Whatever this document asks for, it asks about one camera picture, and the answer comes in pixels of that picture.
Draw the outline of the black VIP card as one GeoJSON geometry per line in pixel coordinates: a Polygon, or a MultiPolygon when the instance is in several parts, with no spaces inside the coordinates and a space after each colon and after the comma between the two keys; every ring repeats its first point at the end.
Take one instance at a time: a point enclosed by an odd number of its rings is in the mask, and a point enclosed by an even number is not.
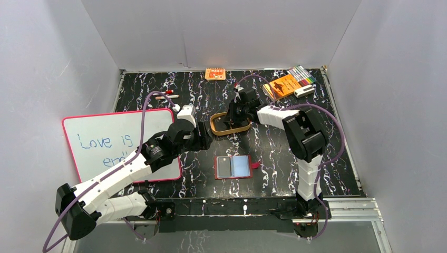
{"type": "Polygon", "coordinates": [[[217,157],[217,176],[218,178],[231,177],[231,158],[217,157]]]}

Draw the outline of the red leather card holder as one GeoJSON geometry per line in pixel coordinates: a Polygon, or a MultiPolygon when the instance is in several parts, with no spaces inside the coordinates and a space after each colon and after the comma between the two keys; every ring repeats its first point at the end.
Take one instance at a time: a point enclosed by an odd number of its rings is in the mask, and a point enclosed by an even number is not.
{"type": "Polygon", "coordinates": [[[253,170],[260,167],[260,161],[252,162],[250,155],[233,155],[233,156],[218,156],[231,158],[231,177],[218,178],[217,176],[217,157],[214,159],[215,179],[245,179],[253,177],[253,170]]]}

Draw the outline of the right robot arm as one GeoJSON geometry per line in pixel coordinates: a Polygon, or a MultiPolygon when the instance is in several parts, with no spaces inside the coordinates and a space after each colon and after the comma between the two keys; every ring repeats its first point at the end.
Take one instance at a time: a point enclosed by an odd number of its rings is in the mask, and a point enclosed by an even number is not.
{"type": "Polygon", "coordinates": [[[234,87],[235,98],[229,103],[224,123],[240,126],[243,121],[267,125],[285,132],[289,148],[298,160],[297,204],[293,209],[303,218],[311,218],[321,205],[320,165],[328,137],[313,110],[288,110],[261,103],[255,90],[234,87]]]}

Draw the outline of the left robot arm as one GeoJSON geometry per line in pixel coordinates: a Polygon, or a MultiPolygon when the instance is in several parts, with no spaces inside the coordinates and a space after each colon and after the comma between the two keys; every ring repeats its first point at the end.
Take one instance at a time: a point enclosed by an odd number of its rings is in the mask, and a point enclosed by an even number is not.
{"type": "Polygon", "coordinates": [[[175,108],[179,110],[177,119],[166,130],[143,139],[127,157],[90,180],[58,187],[55,212],[68,238],[81,239],[110,220],[128,216],[155,217],[158,206],[150,194],[137,192],[117,198],[114,194],[133,182],[178,164],[178,157],[185,151],[210,147],[211,136],[206,124],[196,121],[196,108],[193,105],[182,108],[176,105],[175,108]]]}

